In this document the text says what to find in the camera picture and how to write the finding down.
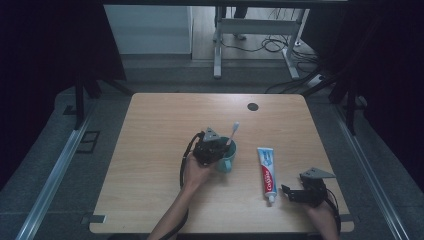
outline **white toothpaste tube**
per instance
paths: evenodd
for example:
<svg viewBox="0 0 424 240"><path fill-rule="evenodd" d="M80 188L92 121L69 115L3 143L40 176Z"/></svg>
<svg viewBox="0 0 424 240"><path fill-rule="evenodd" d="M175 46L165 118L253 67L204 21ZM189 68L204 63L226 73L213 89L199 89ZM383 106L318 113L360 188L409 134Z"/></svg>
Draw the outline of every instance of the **white toothpaste tube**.
<svg viewBox="0 0 424 240"><path fill-rule="evenodd" d="M274 174L274 149L258 147L258 154L262 167L265 197L268 198L270 203L273 203L275 196L277 196Z"/></svg>

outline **table top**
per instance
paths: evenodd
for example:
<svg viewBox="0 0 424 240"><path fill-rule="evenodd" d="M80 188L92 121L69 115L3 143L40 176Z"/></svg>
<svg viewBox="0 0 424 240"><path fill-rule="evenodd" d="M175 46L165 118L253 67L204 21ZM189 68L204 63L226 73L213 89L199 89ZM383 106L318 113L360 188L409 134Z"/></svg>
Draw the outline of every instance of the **table top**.
<svg viewBox="0 0 424 240"><path fill-rule="evenodd" d="M258 105L257 111L248 109ZM181 157L193 136L211 127L231 135L237 153L231 173L215 172L194 197L182 233L314 232L281 184L302 189L299 173L311 167L333 173L304 98L300 95L138 93L127 116L91 223L94 233L149 233L179 192ZM263 194L257 147L274 149L278 195ZM337 179L326 179L349 214ZM342 223L342 231L353 230Z"/></svg>

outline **toothbrush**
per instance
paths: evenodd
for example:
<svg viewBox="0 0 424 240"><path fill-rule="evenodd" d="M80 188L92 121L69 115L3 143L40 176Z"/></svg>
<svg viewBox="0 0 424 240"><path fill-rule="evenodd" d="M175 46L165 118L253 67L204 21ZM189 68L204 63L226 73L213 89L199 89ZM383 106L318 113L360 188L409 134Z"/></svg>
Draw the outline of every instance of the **toothbrush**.
<svg viewBox="0 0 424 240"><path fill-rule="evenodd" d="M234 133L237 131L238 126L240 125L239 122L235 122L233 125L233 133L231 134L231 137L228 139L227 141L227 146L229 146L231 144L231 141L233 141L233 137L234 137Z"/></svg>

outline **red label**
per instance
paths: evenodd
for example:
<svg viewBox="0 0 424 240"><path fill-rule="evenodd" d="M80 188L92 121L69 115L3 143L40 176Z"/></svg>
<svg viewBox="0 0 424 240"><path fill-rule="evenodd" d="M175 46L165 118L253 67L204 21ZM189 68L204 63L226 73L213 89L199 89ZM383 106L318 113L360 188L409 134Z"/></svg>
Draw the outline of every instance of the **red label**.
<svg viewBox="0 0 424 240"><path fill-rule="evenodd" d="M274 182L272 181L271 173L268 168L262 166L262 176L264 177L264 188L265 192L272 192L272 188L274 186Z"/></svg>

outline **cup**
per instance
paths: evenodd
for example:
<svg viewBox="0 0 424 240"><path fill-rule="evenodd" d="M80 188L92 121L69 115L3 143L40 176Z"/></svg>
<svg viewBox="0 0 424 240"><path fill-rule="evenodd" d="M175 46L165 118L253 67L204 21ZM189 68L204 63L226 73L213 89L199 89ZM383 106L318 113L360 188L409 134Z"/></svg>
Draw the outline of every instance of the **cup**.
<svg viewBox="0 0 424 240"><path fill-rule="evenodd" d="M219 140L221 144L226 144L228 137L221 137ZM232 164L237 152L237 145L234 140L231 141L230 149L225 153L224 157L221 158L216 164L216 170L223 173L229 173L232 169Z"/></svg>

